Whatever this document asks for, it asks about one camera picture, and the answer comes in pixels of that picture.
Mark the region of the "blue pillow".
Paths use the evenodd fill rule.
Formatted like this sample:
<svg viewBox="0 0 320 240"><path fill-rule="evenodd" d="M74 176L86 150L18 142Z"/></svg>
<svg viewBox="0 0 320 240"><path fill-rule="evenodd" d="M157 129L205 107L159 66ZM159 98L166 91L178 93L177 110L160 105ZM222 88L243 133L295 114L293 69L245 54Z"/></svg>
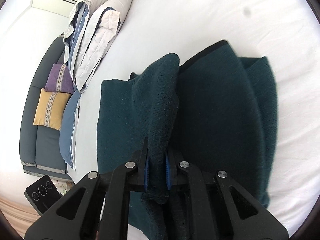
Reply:
<svg viewBox="0 0 320 240"><path fill-rule="evenodd" d="M72 169L75 168L74 139L76 118L78 117L78 101L80 93L76 90L67 102L65 107L59 137L60 154Z"/></svg>

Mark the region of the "purple patterned cushion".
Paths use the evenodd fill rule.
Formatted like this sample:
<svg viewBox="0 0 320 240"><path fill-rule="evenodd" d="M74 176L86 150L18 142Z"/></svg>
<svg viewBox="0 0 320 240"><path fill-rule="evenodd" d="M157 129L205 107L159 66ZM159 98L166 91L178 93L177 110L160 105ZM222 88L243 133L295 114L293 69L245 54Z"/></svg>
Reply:
<svg viewBox="0 0 320 240"><path fill-rule="evenodd" d="M44 89L47 92L74 93L73 81L65 63L53 64Z"/></svg>

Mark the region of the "dark green knit sweater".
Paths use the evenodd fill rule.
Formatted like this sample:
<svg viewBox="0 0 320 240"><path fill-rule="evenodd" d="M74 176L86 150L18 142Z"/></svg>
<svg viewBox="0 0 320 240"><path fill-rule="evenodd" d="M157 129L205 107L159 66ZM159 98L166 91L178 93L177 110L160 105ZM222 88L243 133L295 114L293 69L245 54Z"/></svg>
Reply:
<svg viewBox="0 0 320 240"><path fill-rule="evenodd" d="M97 124L100 173L113 171L148 142L146 192L130 197L129 224L149 239L165 239L168 192L165 152L201 170L229 172L263 206L277 137L277 90L266 57L237 57L226 41L184 64L170 53L128 81L101 83Z"/></svg>

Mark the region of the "dark grey sofa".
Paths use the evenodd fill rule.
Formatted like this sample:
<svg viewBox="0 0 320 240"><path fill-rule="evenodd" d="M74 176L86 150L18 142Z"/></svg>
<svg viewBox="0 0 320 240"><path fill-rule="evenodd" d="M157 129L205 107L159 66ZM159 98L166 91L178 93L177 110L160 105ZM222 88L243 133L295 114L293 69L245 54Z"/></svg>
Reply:
<svg viewBox="0 0 320 240"><path fill-rule="evenodd" d="M22 115L19 152L24 173L71 182L67 164L60 154L60 131L33 124L41 89L45 87L53 64L63 61L64 51L60 35L50 45L34 74Z"/></svg>

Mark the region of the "white bed sheet mattress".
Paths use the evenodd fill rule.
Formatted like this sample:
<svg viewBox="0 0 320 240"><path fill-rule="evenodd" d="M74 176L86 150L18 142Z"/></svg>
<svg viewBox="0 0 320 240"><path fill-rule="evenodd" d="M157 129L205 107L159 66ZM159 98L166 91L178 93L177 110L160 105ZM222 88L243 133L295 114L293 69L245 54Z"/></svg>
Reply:
<svg viewBox="0 0 320 240"><path fill-rule="evenodd" d="M127 80L165 54L181 62L226 40L240 57L267 57L277 83L278 136L269 211L294 234L319 197L319 22L306 0L133 0L81 97L78 182L97 169L100 85Z"/></svg>

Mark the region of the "yellow patterned cushion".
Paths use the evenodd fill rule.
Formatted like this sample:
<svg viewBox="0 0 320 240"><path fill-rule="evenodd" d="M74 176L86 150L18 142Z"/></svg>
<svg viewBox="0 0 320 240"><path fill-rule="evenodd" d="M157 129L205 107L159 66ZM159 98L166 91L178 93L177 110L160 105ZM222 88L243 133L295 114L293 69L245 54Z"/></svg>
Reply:
<svg viewBox="0 0 320 240"><path fill-rule="evenodd" d="M41 89L33 125L61 129L62 117L71 94L61 92L47 92Z"/></svg>

